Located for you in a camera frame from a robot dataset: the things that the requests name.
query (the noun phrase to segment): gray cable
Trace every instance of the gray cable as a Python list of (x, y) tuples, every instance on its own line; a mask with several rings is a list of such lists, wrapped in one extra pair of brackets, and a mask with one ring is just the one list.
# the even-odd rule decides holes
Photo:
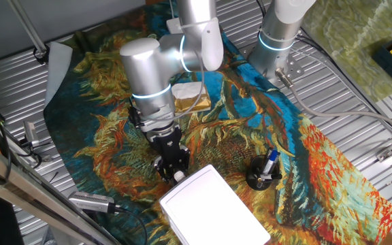
[(293, 93), (294, 97), (296, 97), (297, 102), (305, 109), (305, 111), (307, 111), (315, 116), (322, 116), (322, 117), (339, 117), (339, 116), (354, 116), (354, 115), (371, 116), (371, 117), (381, 119), (381, 120), (384, 120), (384, 121), (392, 124), (392, 119), (387, 118), (386, 116), (382, 116), (380, 114), (373, 113), (373, 112), (340, 112), (340, 113), (316, 112), (313, 109), (311, 109), (305, 105), (305, 103), (300, 99), (299, 95), (297, 94), (297, 91), (294, 88), (294, 86), (290, 87), (290, 90)]
[(175, 18), (174, 6), (172, 5), (172, 0), (169, 0), (169, 3), (170, 3), (171, 18)]
[[(303, 51), (299, 51), (299, 50), (297, 50), (297, 49), (295, 49), (295, 48), (291, 48), (291, 50), (294, 51), (294, 52), (296, 52), (296, 53), (298, 53), (298, 54), (303, 54), (303, 55), (305, 55), (306, 57), (309, 57), (309, 58), (311, 58), (311, 59), (313, 59), (313, 60), (319, 62), (321, 65), (324, 65), (326, 68), (328, 68), (329, 71), (331, 71), (331, 72), (335, 75), (336, 78), (338, 78), (339, 81), (341, 81), (341, 82), (346, 86), (346, 88), (347, 88), (351, 93), (355, 94), (355, 93), (353, 92), (353, 90), (352, 90), (346, 83), (344, 83), (343, 79), (341, 79), (341, 78), (338, 76), (338, 74), (337, 74), (332, 68), (330, 68), (330, 66), (328, 66), (325, 62), (323, 62), (322, 60), (320, 60), (320, 59), (314, 57), (313, 54), (310, 54), (310, 53), (307, 53), (307, 52), (303, 52)], [(358, 98), (358, 99), (360, 100), (360, 102), (362, 102), (364, 105), (367, 104), (367, 103), (366, 103), (364, 100), (362, 100), (361, 98), (359, 98), (359, 97), (357, 97), (357, 98)], [(382, 115), (380, 115), (380, 114), (378, 114), (378, 113), (376, 113), (376, 112), (367, 112), (367, 115), (364, 114), (364, 116), (372, 116), (372, 115), (379, 115), (379, 116), (385, 118), (385, 119), (383, 119), (383, 118), (379, 118), (379, 119), (384, 120), (386, 123), (389, 123), (389, 124), (392, 126), (392, 119), (387, 118), (386, 116), (382, 116)]]

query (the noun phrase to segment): metal rod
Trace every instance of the metal rod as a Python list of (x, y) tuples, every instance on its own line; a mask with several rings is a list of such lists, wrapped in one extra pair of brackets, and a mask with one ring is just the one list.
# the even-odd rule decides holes
[[(104, 245), (119, 244), (105, 229), (77, 211), (76, 207), (62, 202), (61, 198), (65, 197), (61, 193), (50, 186), (27, 163), (23, 163), (22, 159), (19, 161), (20, 167), (12, 166), (10, 183), (0, 186), (1, 198), (87, 244), (96, 244), (95, 240)], [(0, 176), (5, 175), (6, 162), (7, 159), (0, 155)]]
[(39, 35), (37, 34), (37, 31), (34, 29), (33, 23), (31, 23), (31, 20), (22, 5), (19, 3), (18, 0), (7, 0), (7, 2), (10, 4), (14, 13), (19, 18), (20, 23), (22, 23), (22, 26), (25, 28), (25, 31), (27, 32), (28, 36), (31, 38), (31, 41), (33, 41), (34, 46), (41, 54), (45, 54), (45, 44), (41, 41)]

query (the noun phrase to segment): metal table surface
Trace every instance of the metal table surface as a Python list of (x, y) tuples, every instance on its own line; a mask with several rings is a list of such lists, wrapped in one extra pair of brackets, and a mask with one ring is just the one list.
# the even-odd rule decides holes
[[(261, 12), (255, 1), (217, 1), (220, 25), (229, 39), (247, 55), (257, 40), (261, 24)], [(301, 43), (294, 48), (312, 53), (324, 61), (322, 54)], [(306, 54), (292, 52), (304, 68), (304, 77), (295, 80), (295, 86), (304, 102), (321, 112), (347, 110), (370, 110), (365, 97), (346, 81), (341, 74), (334, 74), (320, 61)], [(40, 65), (32, 50), (22, 52), (0, 61), (0, 112), (6, 117), (6, 127), (18, 139), (23, 138), (23, 121), (35, 123), (41, 143), (49, 142), (50, 135), (44, 123), (43, 109), (48, 78), (48, 68)], [(281, 91), (293, 102), (295, 98), (283, 85)], [(392, 144), (392, 132), (380, 121), (364, 116), (345, 118), (320, 118), (308, 115), (324, 134), (346, 155), (346, 157), (372, 182), (383, 197), (392, 202), (392, 158), (379, 162), (376, 155)], [(37, 150), (50, 154), (52, 162), (44, 163), (37, 171), (64, 195), (76, 191), (76, 186), (67, 172), (53, 144)], [(26, 245), (40, 244), (46, 223), (15, 207), (21, 234)]]

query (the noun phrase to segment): colorful fabric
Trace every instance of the colorful fabric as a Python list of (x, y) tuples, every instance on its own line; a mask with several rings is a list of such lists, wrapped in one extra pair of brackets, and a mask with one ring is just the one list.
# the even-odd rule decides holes
[[(80, 191), (112, 196), (142, 217), (149, 244), (172, 245), (179, 241), (158, 203), (171, 186), (151, 165), (158, 154), (128, 121), (131, 91), (118, 53), (131, 40), (167, 34), (169, 17), (168, 4), (160, 3), (66, 41), (71, 67), (45, 119)], [(222, 67), (206, 73), (212, 109), (178, 121), (191, 150), (189, 172), (212, 164), (268, 230), (268, 244), (381, 242), (392, 228), (392, 205), (225, 35), (223, 41)], [(171, 81), (200, 79), (184, 73)], [(245, 173), (268, 147), (280, 151), (283, 179), (257, 192)], [(144, 240), (130, 216), (103, 215), (99, 222), (123, 244)]]
[(392, 78), (372, 56), (392, 40), (392, 0), (318, 0), (303, 27), (375, 102)]

